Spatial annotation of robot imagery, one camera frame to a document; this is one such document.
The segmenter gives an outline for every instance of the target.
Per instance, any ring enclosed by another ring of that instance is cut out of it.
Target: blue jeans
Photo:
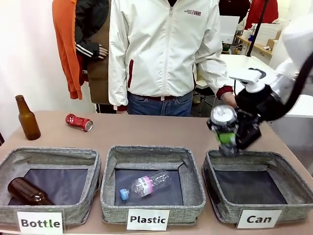
[[[132,115],[189,117],[192,105],[192,92],[165,101],[157,101],[128,93],[127,112]]]

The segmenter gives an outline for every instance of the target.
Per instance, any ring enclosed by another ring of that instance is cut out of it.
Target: white jacket
[[[218,0],[112,0],[109,101],[127,105],[127,91],[144,96],[183,96],[197,73],[216,93],[227,78],[219,57]]]

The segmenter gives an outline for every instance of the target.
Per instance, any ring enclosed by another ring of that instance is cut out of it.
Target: bottle label
[[[144,176],[138,179],[138,182],[143,188],[143,197],[152,193],[152,183],[148,176]]]

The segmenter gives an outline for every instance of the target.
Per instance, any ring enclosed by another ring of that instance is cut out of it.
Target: mannequin hand
[[[108,50],[107,50],[107,49],[104,49],[104,48],[102,47],[102,45],[99,44],[99,56],[98,56],[98,58],[103,60],[104,57],[107,57],[107,56],[108,56],[108,54],[109,54]]]
[[[116,114],[124,114],[124,115],[127,115],[127,111],[116,111]]]
[[[222,95],[222,100],[225,104],[232,106],[233,108],[237,107],[235,96],[232,92],[226,92]]]

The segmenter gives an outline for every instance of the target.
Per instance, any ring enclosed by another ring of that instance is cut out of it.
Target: red can
[[[65,118],[65,122],[70,126],[77,126],[83,129],[83,131],[90,131],[93,127],[93,122],[88,118],[78,117],[74,114],[68,114]]]

